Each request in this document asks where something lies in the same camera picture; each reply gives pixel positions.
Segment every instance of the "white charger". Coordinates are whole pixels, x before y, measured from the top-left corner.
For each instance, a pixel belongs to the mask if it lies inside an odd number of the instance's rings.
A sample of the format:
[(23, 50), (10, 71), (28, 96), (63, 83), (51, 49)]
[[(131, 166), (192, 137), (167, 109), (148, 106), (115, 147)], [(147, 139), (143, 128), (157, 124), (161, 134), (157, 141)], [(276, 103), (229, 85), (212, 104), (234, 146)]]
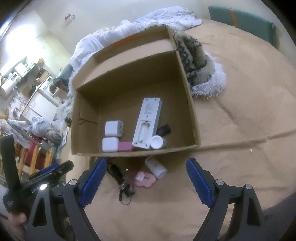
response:
[(117, 137), (104, 137), (102, 140), (103, 152), (117, 152), (119, 139)]
[(105, 136), (121, 137), (123, 133), (123, 123), (120, 120), (106, 121)]

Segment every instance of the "human hand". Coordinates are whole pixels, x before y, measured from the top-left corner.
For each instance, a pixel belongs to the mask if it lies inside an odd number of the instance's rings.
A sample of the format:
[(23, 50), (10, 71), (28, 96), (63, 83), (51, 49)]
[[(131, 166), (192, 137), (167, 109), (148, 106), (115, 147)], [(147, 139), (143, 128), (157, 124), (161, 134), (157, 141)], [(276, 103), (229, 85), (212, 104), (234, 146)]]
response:
[(24, 213), (9, 214), (8, 225), (12, 233), (21, 241), (25, 241), (26, 230), (24, 224), (27, 222), (27, 216)]

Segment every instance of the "open cardboard box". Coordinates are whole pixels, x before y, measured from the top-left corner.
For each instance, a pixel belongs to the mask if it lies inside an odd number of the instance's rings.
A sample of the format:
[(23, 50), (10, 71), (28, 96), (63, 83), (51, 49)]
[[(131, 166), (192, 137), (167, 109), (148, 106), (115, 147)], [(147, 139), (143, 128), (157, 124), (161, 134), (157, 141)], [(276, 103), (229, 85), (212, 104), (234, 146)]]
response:
[[(76, 88), (72, 119), (72, 154), (84, 156), (148, 156), (195, 149), (200, 145), (183, 65), (172, 33), (154, 27), (95, 53), (73, 79)], [(163, 101), (158, 127), (171, 133), (161, 150), (102, 152), (106, 121), (121, 120), (120, 141), (132, 141), (145, 97)]]

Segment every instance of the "metal bolt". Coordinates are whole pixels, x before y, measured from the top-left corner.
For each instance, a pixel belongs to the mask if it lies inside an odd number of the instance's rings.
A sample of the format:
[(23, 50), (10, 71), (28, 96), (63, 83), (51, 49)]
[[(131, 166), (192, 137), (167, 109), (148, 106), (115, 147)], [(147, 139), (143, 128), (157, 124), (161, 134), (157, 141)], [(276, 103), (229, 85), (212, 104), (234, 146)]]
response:
[(44, 190), (45, 188), (47, 188), (47, 184), (46, 184), (46, 183), (44, 183), (44, 184), (42, 184), (42, 185), (40, 186), (40, 190)]
[(253, 187), (252, 187), (251, 184), (247, 183), (247, 184), (246, 184), (246, 188), (249, 189), (249, 190), (251, 190)]
[(218, 185), (223, 185), (223, 184), (224, 184), (224, 181), (221, 180), (221, 179), (217, 179), (217, 180), (216, 180), (216, 183), (217, 183)]
[(69, 181), (69, 184), (70, 184), (71, 186), (75, 186), (76, 183), (77, 183), (77, 180), (76, 180), (76, 179), (72, 179), (71, 181)]

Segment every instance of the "red fabric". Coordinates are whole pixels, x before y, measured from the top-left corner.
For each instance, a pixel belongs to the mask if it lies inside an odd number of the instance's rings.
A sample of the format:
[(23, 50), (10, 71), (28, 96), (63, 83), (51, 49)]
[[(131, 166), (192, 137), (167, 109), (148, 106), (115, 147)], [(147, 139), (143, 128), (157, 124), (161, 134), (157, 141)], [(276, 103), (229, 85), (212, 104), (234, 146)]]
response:
[[(37, 136), (32, 136), (32, 138), (41, 143), (41, 138), (37, 137)], [(31, 161), (32, 161), (32, 157), (33, 157), (33, 152), (34, 152), (34, 148), (35, 148), (36, 144), (30, 142), (30, 148), (27, 151), (26, 157), (25, 157), (25, 165), (26, 166), (30, 166), (31, 165)], [(37, 157), (37, 161), (36, 161), (36, 166), (35, 169), (38, 170), (42, 170), (44, 167), (44, 162), (45, 162), (45, 155), (44, 154), (39, 154)]]

